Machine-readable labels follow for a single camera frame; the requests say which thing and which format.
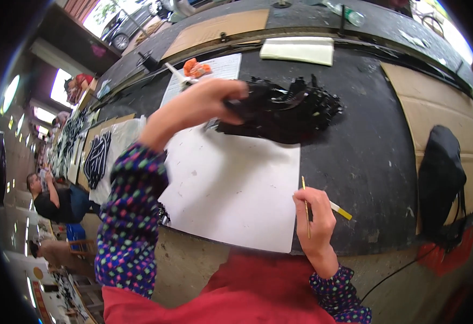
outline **blue jeans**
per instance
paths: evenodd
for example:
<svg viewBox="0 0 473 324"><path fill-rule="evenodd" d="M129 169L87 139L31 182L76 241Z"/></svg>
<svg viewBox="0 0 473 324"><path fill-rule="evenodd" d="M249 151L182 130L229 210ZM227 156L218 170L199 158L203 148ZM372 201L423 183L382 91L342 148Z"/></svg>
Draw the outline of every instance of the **blue jeans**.
<svg viewBox="0 0 473 324"><path fill-rule="evenodd" d="M90 201L87 192L73 184L69 186L69 189L71 189L71 209L73 210L74 220L77 223L81 222L85 213L91 208L98 217L100 216L100 205Z"/></svg>

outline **patterned sleeve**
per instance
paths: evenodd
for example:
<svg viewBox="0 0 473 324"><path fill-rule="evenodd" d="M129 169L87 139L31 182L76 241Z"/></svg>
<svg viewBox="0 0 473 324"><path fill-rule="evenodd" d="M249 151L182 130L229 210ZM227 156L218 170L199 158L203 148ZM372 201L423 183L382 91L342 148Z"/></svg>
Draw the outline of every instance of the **patterned sleeve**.
<svg viewBox="0 0 473 324"><path fill-rule="evenodd" d="M157 198L168 186L164 153L133 144L116 160L112 188L100 210L96 280L151 298L158 236Z"/></svg>
<svg viewBox="0 0 473 324"><path fill-rule="evenodd" d="M319 305L336 322L369 324L371 309L361 306L357 290L351 284L353 270L339 264L339 270L330 279L322 279L316 273L310 277L310 285L317 295Z"/></svg>

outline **red banner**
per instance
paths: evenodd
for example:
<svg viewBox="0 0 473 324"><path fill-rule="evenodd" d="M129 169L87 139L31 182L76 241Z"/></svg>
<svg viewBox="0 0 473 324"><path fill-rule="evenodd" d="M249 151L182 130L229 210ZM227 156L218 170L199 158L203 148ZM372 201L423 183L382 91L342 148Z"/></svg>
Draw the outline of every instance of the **red banner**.
<svg viewBox="0 0 473 324"><path fill-rule="evenodd" d="M52 324L51 317L47 312L46 306L44 305L44 299L42 299L42 290L40 290L39 282L31 282L33 284L33 294L35 295L35 301L37 302L37 306L40 311L40 315L42 316L42 323L43 324Z"/></svg>

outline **wrist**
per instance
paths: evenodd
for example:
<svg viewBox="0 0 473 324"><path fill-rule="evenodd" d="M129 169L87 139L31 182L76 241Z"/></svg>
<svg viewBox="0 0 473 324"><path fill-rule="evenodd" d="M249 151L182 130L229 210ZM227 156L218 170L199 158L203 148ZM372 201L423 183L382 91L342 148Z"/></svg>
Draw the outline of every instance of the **wrist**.
<svg viewBox="0 0 473 324"><path fill-rule="evenodd" d="M317 275L323 279L330 279L337 273L337 270L339 270L337 255L331 245L322 249L317 255L307 255L307 258L314 267Z"/></svg>
<svg viewBox="0 0 473 324"><path fill-rule="evenodd" d="M138 142L156 152L161 152L173 135L180 130L179 128L173 118L157 110L148 118Z"/></svg>

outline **black hair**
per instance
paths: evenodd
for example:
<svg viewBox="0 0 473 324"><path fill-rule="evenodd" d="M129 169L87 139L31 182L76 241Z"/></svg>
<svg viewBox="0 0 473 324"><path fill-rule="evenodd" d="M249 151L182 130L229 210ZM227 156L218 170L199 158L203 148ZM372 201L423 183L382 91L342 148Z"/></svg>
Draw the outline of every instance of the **black hair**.
<svg viewBox="0 0 473 324"><path fill-rule="evenodd" d="M69 82L71 82L72 80L73 80L73 78L64 81L65 92L68 92L68 91L69 91L69 89L67 89L67 88L69 87Z"/></svg>
<svg viewBox="0 0 473 324"><path fill-rule="evenodd" d="M31 252L31 255L35 258L38 258L39 256L37 255L37 252L39 252L39 246L37 243L33 242L33 241L30 241L29 243L30 245L30 252Z"/></svg>
<svg viewBox="0 0 473 324"><path fill-rule="evenodd" d="M31 192L31 184L33 183L33 176L35 176L36 174L34 173L30 173L28 174L28 176L26 177L26 186L28 188L28 191Z"/></svg>

